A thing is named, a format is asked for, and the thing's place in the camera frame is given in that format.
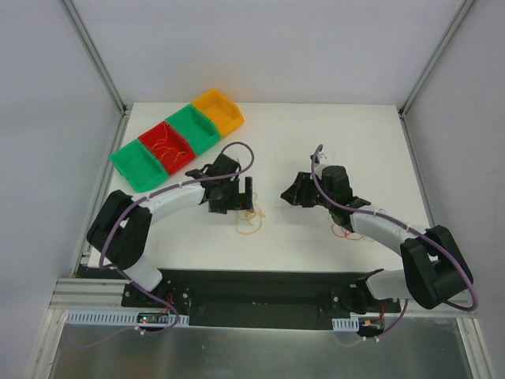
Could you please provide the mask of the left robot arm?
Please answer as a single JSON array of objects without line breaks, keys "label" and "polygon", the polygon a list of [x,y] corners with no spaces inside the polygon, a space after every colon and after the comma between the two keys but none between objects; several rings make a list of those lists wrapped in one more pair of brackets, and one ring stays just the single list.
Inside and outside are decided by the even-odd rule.
[{"label": "left robot arm", "polygon": [[[185,179],[164,189],[128,195],[110,193],[90,226],[86,240],[140,286],[139,296],[150,307],[166,300],[163,276],[145,254],[150,228],[186,208],[207,204],[211,213],[253,210],[253,178],[240,179],[241,165],[224,153],[214,163],[185,173]],[[239,185],[245,184],[241,192]]]}]

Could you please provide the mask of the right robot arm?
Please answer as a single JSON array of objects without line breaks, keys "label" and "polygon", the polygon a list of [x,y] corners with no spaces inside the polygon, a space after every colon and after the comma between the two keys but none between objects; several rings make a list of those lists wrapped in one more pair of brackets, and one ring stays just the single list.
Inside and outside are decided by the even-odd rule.
[{"label": "right robot arm", "polygon": [[440,304],[456,307],[452,298],[463,291],[470,293],[472,303],[459,309],[477,308],[473,275],[451,232],[441,225],[411,227],[355,196],[344,167],[300,172],[280,197],[293,206],[322,206],[336,225],[364,235],[401,257],[402,269],[372,271],[341,294],[340,301],[349,311],[370,312],[383,300],[393,298],[414,300],[427,310]]}]

